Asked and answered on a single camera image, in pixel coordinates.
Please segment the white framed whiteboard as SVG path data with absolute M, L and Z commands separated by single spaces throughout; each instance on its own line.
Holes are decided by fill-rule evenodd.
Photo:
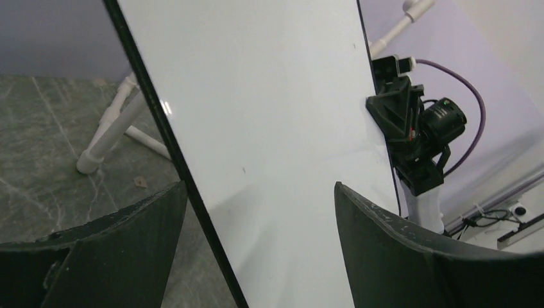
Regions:
M 352 307 L 342 182 L 396 212 L 357 1 L 105 1 L 239 307 Z

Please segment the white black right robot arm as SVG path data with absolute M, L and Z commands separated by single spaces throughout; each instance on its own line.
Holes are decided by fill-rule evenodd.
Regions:
M 366 108 L 384 134 L 409 220 L 442 234 L 438 197 L 451 156 L 449 144 L 465 131 L 467 120 L 448 98 L 426 107 L 423 94 L 423 86 L 412 85 L 408 76 L 392 77 L 378 81 L 378 92 L 366 100 Z

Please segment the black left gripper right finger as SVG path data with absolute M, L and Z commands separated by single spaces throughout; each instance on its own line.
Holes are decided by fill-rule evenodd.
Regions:
M 334 187 L 356 307 L 542 307 L 543 254 L 501 252 L 434 233 Z

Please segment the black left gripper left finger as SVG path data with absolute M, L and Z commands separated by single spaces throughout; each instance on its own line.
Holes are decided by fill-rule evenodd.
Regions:
M 33 242 L 1 245 L 2 307 L 160 307 L 187 205 L 176 182 Z

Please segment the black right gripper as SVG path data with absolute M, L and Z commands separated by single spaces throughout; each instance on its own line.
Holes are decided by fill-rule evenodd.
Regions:
M 467 119 L 448 98 L 426 106 L 425 88 L 413 85 L 408 76 L 379 80 L 377 94 L 366 100 L 366 108 L 399 164 L 434 159 L 449 151 L 449 144 L 464 131 Z

